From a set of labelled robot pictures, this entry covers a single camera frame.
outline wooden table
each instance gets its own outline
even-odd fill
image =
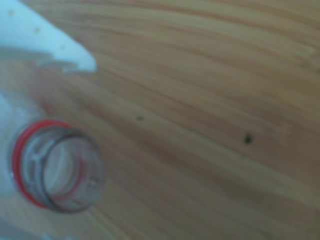
[[[2,62],[1,85],[90,133],[103,197],[0,216],[79,240],[318,240],[320,2],[26,0],[85,45],[96,74]]]

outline white plastic object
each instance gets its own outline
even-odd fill
[[[0,60],[31,60],[64,73],[97,70],[81,44],[19,0],[0,1]]]
[[[49,235],[37,236],[0,219],[0,240],[62,240]]]

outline wood grain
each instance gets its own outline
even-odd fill
[[[1,85],[90,133],[107,183],[82,214],[4,198],[2,217],[79,240],[320,238],[319,1],[26,2],[99,70],[2,62]]]

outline bottle neck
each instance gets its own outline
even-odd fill
[[[44,119],[19,134],[11,154],[14,182],[40,208],[73,213],[88,208],[104,181],[96,145],[65,122]]]

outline transparent plastic neck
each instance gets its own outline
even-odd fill
[[[24,197],[61,213],[91,206],[105,179],[94,142],[82,131],[51,119],[32,123],[18,136],[11,167]]]

